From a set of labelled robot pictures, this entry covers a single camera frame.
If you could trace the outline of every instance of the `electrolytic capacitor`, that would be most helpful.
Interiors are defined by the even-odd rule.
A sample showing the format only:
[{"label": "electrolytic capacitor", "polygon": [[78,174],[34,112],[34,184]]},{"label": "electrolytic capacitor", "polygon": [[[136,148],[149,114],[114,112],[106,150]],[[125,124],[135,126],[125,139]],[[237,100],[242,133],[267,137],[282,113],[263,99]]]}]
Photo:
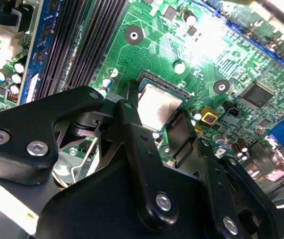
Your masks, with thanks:
[{"label": "electrolytic capacitor", "polygon": [[191,114],[193,116],[193,119],[195,121],[199,121],[202,119],[202,115],[201,115],[201,112],[198,110],[198,109],[192,109],[191,110]]},{"label": "electrolytic capacitor", "polygon": [[102,81],[102,86],[105,88],[110,88],[113,84],[113,78],[107,77]]},{"label": "electrolytic capacitor", "polygon": [[190,26],[193,26],[197,22],[196,16],[190,10],[184,12],[183,19],[186,22],[186,24]]},{"label": "electrolytic capacitor", "polygon": [[11,84],[9,86],[10,91],[14,94],[14,95],[18,95],[19,91],[20,91],[20,86],[16,85],[16,84]]},{"label": "electrolytic capacitor", "polygon": [[19,73],[14,73],[11,75],[11,80],[12,82],[14,82],[15,84],[21,84],[22,82],[22,74]]},{"label": "electrolytic capacitor", "polygon": [[248,151],[247,145],[242,138],[237,139],[236,143],[243,153],[246,153]]},{"label": "electrolytic capacitor", "polygon": [[243,156],[241,157],[241,160],[245,161],[248,159],[248,156],[244,153]]},{"label": "electrolytic capacitor", "polygon": [[23,56],[19,60],[17,60],[13,65],[15,71],[20,74],[24,73],[26,62],[27,62],[27,56]]},{"label": "electrolytic capacitor", "polygon": [[238,147],[236,143],[233,143],[231,145],[231,148],[237,157],[243,156],[243,153],[241,152],[240,148]]},{"label": "electrolytic capacitor", "polygon": [[225,144],[225,139],[224,139],[223,135],[220,134],[220,133],[213,135],[213,140],[218,145],[224,145]]},{"label": "electrolytic capacitor", "polygon": [[0,69],[0,82],[5,82],[6,78],[10,77],[11,71],[7,67]]}]

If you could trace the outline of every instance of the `blue capacitor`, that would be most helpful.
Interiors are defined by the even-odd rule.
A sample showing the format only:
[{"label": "blue capacitor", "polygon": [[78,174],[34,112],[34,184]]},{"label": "blue capacitor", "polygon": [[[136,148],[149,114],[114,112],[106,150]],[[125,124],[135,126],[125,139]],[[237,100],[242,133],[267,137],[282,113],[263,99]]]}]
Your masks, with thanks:
[{"label": "blue capacitor", "polygon": [[108,77],[108,78],[105,78],[103,81],[102,81],[102,86],[105,87],[105,88],[110,88],[113,84],[113,78],[111,77]]}]

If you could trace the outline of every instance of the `integrated circuit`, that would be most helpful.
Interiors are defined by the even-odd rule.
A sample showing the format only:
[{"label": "integrated circuit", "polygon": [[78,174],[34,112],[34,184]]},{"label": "integrated circuit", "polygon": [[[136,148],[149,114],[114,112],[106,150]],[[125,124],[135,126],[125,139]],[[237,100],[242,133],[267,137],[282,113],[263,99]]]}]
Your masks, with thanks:
[{"label": "integrated circuit", "polygon": [[49,23],[43,26],[41,37],[40,37],[41,40],[44,40],[47,36],[49,36],[52,26],[53,26],[52,23]]},{"label": "integrated circuit", "polygon": [[253,108],[260,109],[274,96],[274,93],[260,83],[250,85],[242,94],[242,100]]}]

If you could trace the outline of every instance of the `capacitor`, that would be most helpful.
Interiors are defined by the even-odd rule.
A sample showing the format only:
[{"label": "capacitor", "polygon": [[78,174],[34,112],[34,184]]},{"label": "capacitor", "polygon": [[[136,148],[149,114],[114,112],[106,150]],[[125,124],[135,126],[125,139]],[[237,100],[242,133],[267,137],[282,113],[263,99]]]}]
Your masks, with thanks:
[{"label": "capacitor", "polygon": [[191,110],[191,114],[193,116],[193,119],[195,121],[199,121],[202,119],[202,115],[201,115],[201,112],[198,110],[198,109],[192,109]]},{"label": "capacitor", "polygon": [[24,73],[26,62],[27,62],[27,56],[21,57],[18,61],[16,61],[13,65],[15,71],[20,74]]},{"label": "capacitor", "polygon": [[14,82],[15,84],[21,84],[22,82],[22,74],[19,73],[14,73],[11,75],[11,80],[12,82]]},{"label": "capacitor", "polygon": [[236,143],[243,153],[246,153],[248,151],[247,145],[242,138],[237,139]]},{"label": "capacitor", "polygon": [[243,154],[243,156],[241,157],[241,160],[245,161],[248,159],[248,156],[246,154]]},{"label": "capacitor", "polygon": [[0,82],[5,82],[6,78],[10,77],[11,71],[7,67],[0,69]]},{"label": "capacitor", "polygon": [[20,86],[16,85],[16,84],[11,84],[9,86],[10,91],[14,94],[14,95],[18,95],[19,91],[20,91]]},{"label": "capacitor", "polygon": [[236,143],[233,143],[231,145],[231,148],[237,157],[243,156],[243,153],[241,152],[240,148],[238,147]]},{"label": "capacitor", "polygon": [[225,139],[224,139],[223,135],[220,134],[220,133],[213,135],[213,140],[218,145],[224,145],[225,144]]},{"label": "capacitor", "polygon": [[186,66],[182,61],[176,61],[174,63],[174,72],[176,74],[179,74],[179,75],[183,74],[185,72],[185,70],[186,70]]},{"label": "capacitor", "polygon": [[190,10],[184,12],[183,19],[186,22],[186,24],[190,26],[195,25],[197,22],[196,16]]},{"label": "capacitor", "polygon": [[105,98],[107,96],[107,93],[108,93],[108,88],[101,87],[100,89],[98,89],[98,92]]},{"label": "capacitor", "polygon": [[113,78],[112,77],[107,77],[102,81],[102,85],[105,88],[110,88],[113,84]]}]

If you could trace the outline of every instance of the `green circuit board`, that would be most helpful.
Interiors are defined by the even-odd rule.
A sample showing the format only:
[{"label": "green circuit board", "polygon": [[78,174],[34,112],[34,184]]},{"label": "green circuit board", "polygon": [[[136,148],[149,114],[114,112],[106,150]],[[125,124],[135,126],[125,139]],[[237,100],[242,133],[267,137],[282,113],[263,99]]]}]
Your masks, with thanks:
[{"label": "green circuit board", "polygon": [[[161,12],[167,3],[177,10],[174,20],[167,19]],[[267,132],[284,119],[284,67],[204,11],[202,6],[166,0],[155,14],[153,8],[154,5],[144,0],[131,1],[91,86],[100,88],[102,80],[116,68],[119,74],[109,92],[125,96],[128,82],[137,79],[142,70],[147,70],[188,92],[191,98],[186,103],[187,110],[209,107],[218,113],[218,130],[201,125],[204,137],[216,148],[219,146],[212,136],[217,133],[228,139],[226,149],[239,137],[248,144],[263,141]],[[189,26],[182,19],[186,10],[191,10],[197,17],[194,36],[187,34]],[[144,38],[138,45],[131,45],[125,39],[125,31],[130,26],[143,30]],[[174,72],[173,64],[177,60],[186,65],[185,72],[180,75]],[[218,95],[213,91],[219,80],[230,82],[227,93]],[[260,109],[241,100],[242,92],[255,82],[274,94]],[[221,105],[226,100],[237,103],[238,117],[224,111]],[[259,124],[263,120],[268,124],[261,127]]]}]

